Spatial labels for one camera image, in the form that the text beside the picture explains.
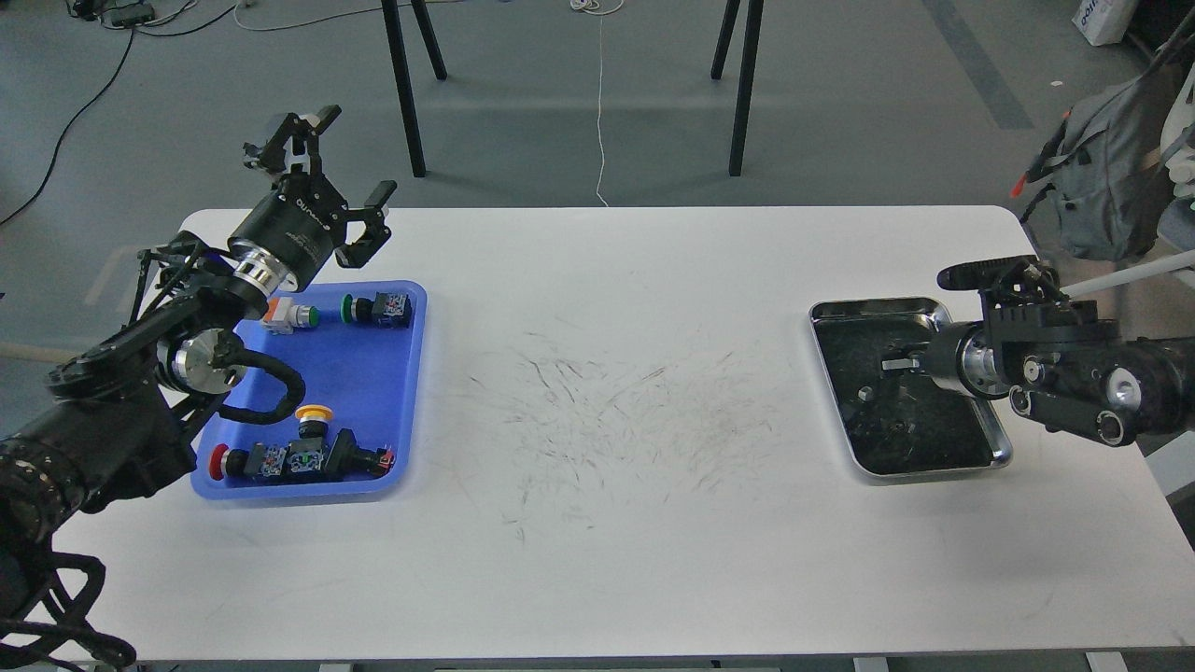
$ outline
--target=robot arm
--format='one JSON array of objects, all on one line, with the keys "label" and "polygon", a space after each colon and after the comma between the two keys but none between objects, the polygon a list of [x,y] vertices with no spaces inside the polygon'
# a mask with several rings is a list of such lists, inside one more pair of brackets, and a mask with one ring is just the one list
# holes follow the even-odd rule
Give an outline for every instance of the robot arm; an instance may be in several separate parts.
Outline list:
[{"label": "robot arm", "polygon": [[1110,446],[1195,428],[1195,338],[1124,343],[1095,301],[1072,301],[1056,285],[1032,256],[943,270],[943,289],[979,292],[983,319],[909,348],[905,367],[945,390],[1009,397],[1022,417]]},{"label": "robot arm", "polygon": [[[315,116],[276,117],[261,147],[246,145],[246,165],[269,175],[274,189],[233,232],[228,250],[184,231],[143,251],[129,325],[54,369],[47,384],[55,405],[0,439],[0,640],[38,637],[23,646],[0,641],[0,668],[45,660],[68,640],[118,668],[130,665],[133,648],[85,619],[103,585],[103,564],[54,552],[54,532],[78,511],[148,497],[192,471],[191,440],[213,415],[266,424],[302,402],[299,373],[246,349],[233,328],[261,318],[275,289],[306,288],[333,253],[341,265],[360,268],[390,238],[381,208],[394,182],[380,183],[363,208],[349,209],[323,173],[318,138],[338,114],[332,105]],[[350,221],[364,222],[353,243],[345,240]],[[160,267],[159,292],[142,312],[152,263]],[[223,403],[249,367],[284,384],[274,409]],[[161,387],[185,398],[171,407]],[[85,587],[68,594],[60,569],[82,572]],[[38,604],[54,624],[26,621]]]}]

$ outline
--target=stainless steel tray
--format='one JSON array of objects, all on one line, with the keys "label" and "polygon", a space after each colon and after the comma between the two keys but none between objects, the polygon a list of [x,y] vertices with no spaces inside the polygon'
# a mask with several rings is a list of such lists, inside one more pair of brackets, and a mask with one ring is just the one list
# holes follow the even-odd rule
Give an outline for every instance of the stainless steel tray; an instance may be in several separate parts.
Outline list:
[{"label": "stainless steel tray", "polygon": [[864,474],[950,476],[1012,459],[989,403],[940,390],[926,375],[881,375],[884,353],[929,341],[950,322],[942,304],[927,298],[828,301],[815,305],[809,319],[851,457]]}]

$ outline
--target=white table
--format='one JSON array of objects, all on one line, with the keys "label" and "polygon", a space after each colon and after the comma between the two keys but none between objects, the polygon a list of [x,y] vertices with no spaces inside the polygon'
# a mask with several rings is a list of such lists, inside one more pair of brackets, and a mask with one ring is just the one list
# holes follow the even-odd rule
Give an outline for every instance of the white table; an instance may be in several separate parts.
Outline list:
[{"label": "white table", "polygon": [[[245,210],[184,227],[220,244]],[[1030,252],[989,207],[406,209],[363,270],[429,294],[411,463],[375,502],[180,481],[79,515],[92,623],[146,660],[523,659],[1173,647],[1195,554],[1134,446],[999,404],[1012,464],[875,485],[807,312],[970,293]]]}]

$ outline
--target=concrete floor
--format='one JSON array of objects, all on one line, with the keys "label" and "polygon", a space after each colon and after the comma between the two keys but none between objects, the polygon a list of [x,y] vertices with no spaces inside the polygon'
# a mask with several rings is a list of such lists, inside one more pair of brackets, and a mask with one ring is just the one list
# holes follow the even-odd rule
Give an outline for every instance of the concrete floor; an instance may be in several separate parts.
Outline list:
[{"label": "concrete floor", "polygon": [[[160,0],[159,13],[182,1]],[[725,79],[711,81],[722,6],[626,0],[599,20],[565,0],[436,5],[443,83],[403,10],[424,179],[410,173],[376,12],[276,32],[226,17],[194,35],[136,37],[116,84],[67,136],[45,193],[0,227],[0,355],[10,355],[0,356],[0,433],[48,404],[41,375],[50,365],[12,355],[47,359],[54,353],[33,348],[79,352],[103,340],[128,312],[137,249],[167,240],[191,212],[261,198],[268,183],[240,166],[240,146],[275,112],[342,105],[323,151],[354,203],[393,178],[397,208],[592,207],[600,204],[601,71],[601,193],[614,207],[1019,209],[1007,190],[1061,112],[1144,65],[1130,47],[1089,47],[1070,23],[1073,0],[767,2],[743,176],[730,178],[741,35]],[[168,28],[226,7],[200,2]],[[317,0],[257,0],[241,19],[266,26],[329,11]],[[110,77],[127,39],[67,18],[57,2],[0,2],[0,216],[37,187],[57,134]],[[1052,215],[1031,225],[1065,282],[1114,268],[1066,258]],[[1132,336],[1188,335],[1195,318],[1189,289],[1170,279],[1099,299]],[[1195,668],[1191,655],[1127,659],[1135,672]],[[298,668],[314,666],[287,667]],[[784,668],[848,670],[850,661]],[[919,672],[1085,668],[1073,653],[893,660],[893,670]]]}]

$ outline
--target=black chair leg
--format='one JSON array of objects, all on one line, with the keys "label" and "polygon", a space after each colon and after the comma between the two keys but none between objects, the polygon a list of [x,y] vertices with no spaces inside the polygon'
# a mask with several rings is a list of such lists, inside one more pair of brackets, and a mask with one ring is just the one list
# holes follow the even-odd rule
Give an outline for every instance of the black chair leg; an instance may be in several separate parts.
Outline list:
[{"label": "black chair leg", "polygon": [[415,96],[411,93],[411,73],[406,67],[406,47],[403,44],[403,26],[398,22],[398,0],[381,0],[382,19],[386,22],[386,38],[390,42],[390,60],[394,66],[394,85],[398,87],[398,108],[406,132],[406,149],[411,154],[411,172],[424,177],[428,169],[423,163],[423,141],[419,139],[419,121],[415,116]]},{"label": "black chair leg", "polygon": [[722,14],[722,30],[718,32],[718,47],[713,51],[713,67],[710,79],[722,79],[722,68],[727,65],[727,51],[730,49],[730,36],[735,32],[735,19],[739,17],[739,0],[727,0],[727,12]]},{"label": "black chair leg", "polygon": [[428,57],[431,59],[431,69],[436,73],[436,79],[443,81],[448,78],[448,71],[445,69],[445,59],[440,55],[436,32],[431,30],[431,17],[428,16],[427,0],[411,0],[411,10],[415,11],[415,20],[419,24],[419,32],[423,33],[423,45],[427,47]]},{"label": "black chair leg", "polygon": [[730,139],[731,177],[739,177],[743,172],[747,116],[750,114],[750,88],[755,83],[755,54],[759,51],[759,29],[762,23],[764,0],[747,0],[747,36],[743,39],[743,62],[739,75],[739,100],[735,103],[735,129]]}]

